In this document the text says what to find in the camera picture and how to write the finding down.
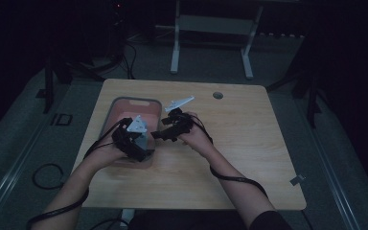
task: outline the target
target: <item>plastic container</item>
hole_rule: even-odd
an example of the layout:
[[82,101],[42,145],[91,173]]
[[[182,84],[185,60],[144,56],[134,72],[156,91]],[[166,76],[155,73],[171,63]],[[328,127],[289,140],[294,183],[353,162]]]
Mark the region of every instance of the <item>plastic container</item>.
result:
[[[147,150],[155,150],[155,141],[151,136],[151,132],[158,130],[162,104],[153,99],[139,99],[122,97],[113,101],[109,109],[106,122],[103,124],[101,136],[104,135],[115,123],[123,118],[135,119],[137,115],[147,125]],[[115,162],[115,166],[145,169],[151,166],[152,156],[145,161],[138,162],[130,158],[122,158]]]

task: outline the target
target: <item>black equipment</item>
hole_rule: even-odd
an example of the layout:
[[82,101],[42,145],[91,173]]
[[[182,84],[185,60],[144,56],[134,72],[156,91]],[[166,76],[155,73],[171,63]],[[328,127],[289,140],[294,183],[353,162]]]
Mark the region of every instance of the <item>black equipment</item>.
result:
[[211,143],[212,138],[209,136],[207,131],[205,130],[204,125],[201,123],[197,123],[193,118],[197,119],[200,123],[201,121],[193,115],[190,115],[188,113],[183,113],[180,108],[173,109],[169,114],[167,118],[164,118],[161,120],[163,125],[172,125],[162,131],[154,131],[151,133],[154,139],[161,138],[163,141],[171,139],[173,142],[177,140],[177,136],[183,133],[189,133],[193,125],[198,126],[199,128],[204,131],[204,133],[208,136]]
[[126,153],[128,158],[135,159],[139,162],[149,159],[154,153],[154,149],[142,149],[135,143],[135,140],[143,134],[127,131],[127,127],[133,120],[131,118],[124,118],[121,121],[122,122],[112,133],[112,140],[115,146]]

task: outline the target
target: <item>forearm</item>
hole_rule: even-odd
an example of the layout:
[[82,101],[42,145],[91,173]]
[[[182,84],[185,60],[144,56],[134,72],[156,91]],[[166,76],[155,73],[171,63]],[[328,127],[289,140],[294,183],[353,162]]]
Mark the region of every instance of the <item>forearm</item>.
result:
[[[80,164],[70,175],[64,186],[44,213],[66,207],[80,200],[95,174],[88,164]],[[47,218],[33,225],[32,229],[75,229],[81,207],[53,218]]]
[[[244,177],[244,175],[233,167],[217,149],[212,149],[204,155],[210,166],[217,173],[225,176]],[[268,210],[275,210],[264,193],[254,185],[221,179],[219,183],[241,215],[247,227],[250,226],[252,221],[260,213]]]

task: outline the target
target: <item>person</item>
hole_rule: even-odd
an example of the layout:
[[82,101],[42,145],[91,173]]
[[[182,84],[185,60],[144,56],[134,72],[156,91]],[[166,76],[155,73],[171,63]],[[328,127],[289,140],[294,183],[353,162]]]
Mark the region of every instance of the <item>person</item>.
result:
[[[188,112],[199,124],[196,114]],[[189,133],[178,136],[180,140],[200,156],[206,159],[211,169],[219,175],[244,178],[235,167],[212,144],[209,136],[200,126],[193,126]],[[111,143],[106,138],[101,144]],[[89,184],[97,171],[111,165],[114,161],[125,157],[120,151],[115,151],[114,145],[104,145],[89,154],[71,173],[61,190],[44,212],[54,211],[76,202],[86,193]],[[241,183],[226,179],[218,179],[224,192],[236,208],[244,226],[250,230],[286,230],[291,229],[282,216],[277,213],[265,192],[259,185]],[[64,214],[47,218],[33,224],[32,229],[74,229],[76,227],[81,207],[77,207]]]

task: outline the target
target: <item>tripod leg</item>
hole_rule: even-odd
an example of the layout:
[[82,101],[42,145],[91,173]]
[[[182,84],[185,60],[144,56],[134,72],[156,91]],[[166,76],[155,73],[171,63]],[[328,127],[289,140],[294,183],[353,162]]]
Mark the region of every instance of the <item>tripod leg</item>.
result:
[[316,94],[317,94],[318,80],[319,80],[319,72],[317,71],[312,75],[309,104],[307,109],[307,119],[309,120],[309,123],[313,128],[315,128],[314,115],[317,107]]
[[273,90],[276,90],[277,88],[279,88],[279,87],[281,87],[281,86],[283,86],[283,85],[285,85],[285,84],[287,84],[287,83],[289,83],[291,81],[294,81],[294,80],[299,79],[304,74],[305,74],[304,71],[300,71],[300,72],[298,72],[296,74],[293,74],[291,76],[285,76],[282,79],[280,79],[280,80],[278,80],[278,81],[270,84],[269,86],[267,86],[265,88],[265,90],[267,91],[267,93],[268,92],[271,92]]
[[45,90],[44,90],[44,98],[46,100],[46,104],[44,107],[43,113],[48,113],[50,108],[52,107],[54,101],[54,93],[53,93],[53,69],[52,69],[52,59],[48,57],[46,60],[45,67]]
[[178,73],[178,61],[180,59],[180,1],[176,1],[175,6],[175,26],[174,26],[174,47],[172,48],[172,66],[170,72]]

